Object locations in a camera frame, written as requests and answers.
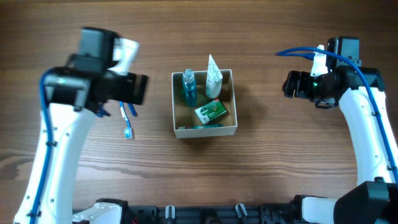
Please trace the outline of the blue disposable razor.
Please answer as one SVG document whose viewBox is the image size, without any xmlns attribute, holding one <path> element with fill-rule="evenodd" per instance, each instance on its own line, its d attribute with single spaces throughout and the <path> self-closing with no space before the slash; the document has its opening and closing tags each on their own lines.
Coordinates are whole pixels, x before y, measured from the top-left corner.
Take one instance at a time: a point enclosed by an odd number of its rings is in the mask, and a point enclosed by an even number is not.
<svg viewBox="0 0 398 224">
<path fill-rule="evenodd" d="M 136 117 L 137 116 L 137 111 L 136 111 L 134 105 L 132 103 L 128 103 L 127 105 L 128 105 L 128 107 L 130 109 L 131 114 Z"/>
</svg>

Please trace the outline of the blue white toothbrush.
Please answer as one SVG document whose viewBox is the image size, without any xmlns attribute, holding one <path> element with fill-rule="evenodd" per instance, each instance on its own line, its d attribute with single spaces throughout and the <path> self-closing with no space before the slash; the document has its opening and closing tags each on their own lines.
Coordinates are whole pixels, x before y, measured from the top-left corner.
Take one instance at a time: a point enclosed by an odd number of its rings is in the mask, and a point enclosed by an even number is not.
<svg viewBox="0 0 398 224">
<path fill-rule="evenodd" d="M 132 137 L 133 137 L 132 128 L 131 128 L 130 121 L 126 114 L 124 103 L 122 101 L 120 101 L 119 105 L 120 105 L 122 118 L 126 122 L 126 127 L 124 128 L 124 136 L 126 139 L 132 139 Z"/>
</svg>

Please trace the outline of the blue mouthwash bottle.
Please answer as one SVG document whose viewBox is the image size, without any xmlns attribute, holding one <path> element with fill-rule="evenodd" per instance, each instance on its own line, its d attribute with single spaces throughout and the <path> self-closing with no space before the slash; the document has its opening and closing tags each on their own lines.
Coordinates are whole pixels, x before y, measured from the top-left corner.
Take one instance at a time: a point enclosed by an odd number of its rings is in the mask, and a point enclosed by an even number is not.
<svg viewBox="0 0 398 224">
<path fill-rule="evenodd" d="M 182 75 L 182 85 L 185 93 L 185 102 L 188 106 L 196 107 L 197 104 L 197 84 L 195 74 L 192 69 L 186 69 Z"/>
</svg>

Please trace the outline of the green soap box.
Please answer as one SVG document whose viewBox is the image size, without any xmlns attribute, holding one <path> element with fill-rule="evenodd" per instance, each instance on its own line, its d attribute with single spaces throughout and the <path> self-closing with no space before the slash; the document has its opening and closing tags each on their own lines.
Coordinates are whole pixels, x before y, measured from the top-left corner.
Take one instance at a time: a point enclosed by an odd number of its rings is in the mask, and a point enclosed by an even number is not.
<svg viewBox="0 0 398 224">
<path fill-rule="evenodd" d="M 202 125 L 207 125 L 208 123 L 226 115 L 227 112 L 227 109 L 219 99 L 215 99 L 195 110 L 195 114 Z"/>
</svg>

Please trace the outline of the white cream tube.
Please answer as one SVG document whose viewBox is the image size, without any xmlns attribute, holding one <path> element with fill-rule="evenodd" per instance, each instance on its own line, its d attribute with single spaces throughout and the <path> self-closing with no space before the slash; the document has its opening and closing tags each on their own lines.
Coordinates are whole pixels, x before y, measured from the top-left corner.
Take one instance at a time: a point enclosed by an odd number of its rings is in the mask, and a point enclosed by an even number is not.
<svg viewBox="0 0 398 224">
<path fill-rule="evenodd" d="M 215 99 L 221 92 L 223 82 L 223 75 L 218 68 L 214 58 L 209 54 L 208 70 L 206 76 L 206 95 L 209 98 Z"/>
</svg>

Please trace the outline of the teal toothpaste tube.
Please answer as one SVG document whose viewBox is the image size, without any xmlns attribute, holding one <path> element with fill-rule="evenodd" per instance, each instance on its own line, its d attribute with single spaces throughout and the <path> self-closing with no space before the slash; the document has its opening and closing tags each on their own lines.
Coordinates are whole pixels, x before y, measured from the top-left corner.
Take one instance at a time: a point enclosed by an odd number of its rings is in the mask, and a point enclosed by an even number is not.
<svg viewBox="0 0 398 224">
<path fill-rule="evenodd" d="M 204 126 L 180 126 L 177 129 L 205 129 L 205 128 L 221 128 L 223 124 L 208 124 Z"/>
</svg>

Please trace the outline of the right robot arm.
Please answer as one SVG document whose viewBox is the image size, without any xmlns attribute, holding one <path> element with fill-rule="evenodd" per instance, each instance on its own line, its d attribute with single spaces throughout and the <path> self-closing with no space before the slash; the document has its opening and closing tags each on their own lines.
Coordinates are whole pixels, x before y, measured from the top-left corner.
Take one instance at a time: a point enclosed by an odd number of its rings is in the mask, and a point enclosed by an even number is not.
<svg viewBox="0 0 398 224">
<path fill-rule="evenodd" d="M 382 75 L 362 65 L 359 39 L 333 37 L 326 45 L 286 49 L 279 56 L 312 61 L 310 72 L 289 72 L 282 90 L 286 97 L 306 99 L 317 108 L 341 110 L 356 158 L 357 185 L 338 199 L 296 195 L 265 211 L 286 223 L 396 223 L 397 143 Z"/>
</svg>

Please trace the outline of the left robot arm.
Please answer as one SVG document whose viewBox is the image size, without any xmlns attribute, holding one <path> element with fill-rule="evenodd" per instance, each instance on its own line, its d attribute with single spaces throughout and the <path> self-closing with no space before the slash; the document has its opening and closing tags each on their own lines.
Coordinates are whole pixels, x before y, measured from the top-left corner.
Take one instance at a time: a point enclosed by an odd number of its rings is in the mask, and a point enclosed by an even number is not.
<svg viewBox="0 0 398 224">
<path fill-rule="evenodd" d="M 139 43 L 111 30 L 83 27 L 78 52 L 39 81 L 40 136 L 15 223 L 130 223 L 125 200 L 102 198 L 74 213 L 76 172 L 86 136 L 105 103 L 144 101 L 149 78 L 130 72 Z"/>
</svg>

